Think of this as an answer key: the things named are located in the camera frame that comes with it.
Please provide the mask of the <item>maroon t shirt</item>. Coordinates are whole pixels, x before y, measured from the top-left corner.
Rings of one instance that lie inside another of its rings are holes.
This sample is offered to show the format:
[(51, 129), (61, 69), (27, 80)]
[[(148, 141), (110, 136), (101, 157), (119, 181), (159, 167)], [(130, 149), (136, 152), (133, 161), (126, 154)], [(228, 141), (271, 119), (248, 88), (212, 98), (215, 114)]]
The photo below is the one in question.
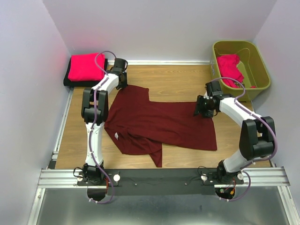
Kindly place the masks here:
[(105, 131), (121, 153), (149, 155), (162, 167), (162, 145), (217, 150), (211, 118), (195, 115), (196, 102), (152, 102), (149, 89), (129, 85), (110, 107)]

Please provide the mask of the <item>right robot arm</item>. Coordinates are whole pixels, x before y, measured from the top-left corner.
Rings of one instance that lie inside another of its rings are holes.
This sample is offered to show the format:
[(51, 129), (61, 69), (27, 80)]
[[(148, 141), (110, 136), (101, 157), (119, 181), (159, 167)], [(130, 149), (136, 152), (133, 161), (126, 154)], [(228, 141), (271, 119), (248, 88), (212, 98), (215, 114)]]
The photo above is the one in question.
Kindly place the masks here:
[(238, 150), (217, 166), (216, 180), (225, 184), (249, 165), (274, 157), (278, 150), (275, 123), (271, 117), (263, 117), (246, 108), (237, 97), (224, 94), (218, 79), (207, 83), (205, 88), (205, 95), (197, 97), (194, 114), (212, 118), (224, 113), (241, 128)]

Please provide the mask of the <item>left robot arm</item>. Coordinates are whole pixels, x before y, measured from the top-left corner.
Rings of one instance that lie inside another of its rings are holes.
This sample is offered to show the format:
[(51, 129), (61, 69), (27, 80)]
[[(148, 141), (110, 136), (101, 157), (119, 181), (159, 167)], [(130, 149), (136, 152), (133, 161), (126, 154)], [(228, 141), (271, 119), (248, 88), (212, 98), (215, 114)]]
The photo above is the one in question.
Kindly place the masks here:
[(102, 132), (108, 118), (108, 96), (113, 89), (123, 89), (127, 83), (128, 62), (116, 58), (104, 78), (95, 86), (85, 88), (82, 95), (81, 116), (87, 131), (87, 155), (79, 182), (100, 186), (109, 181), (103, 169)]

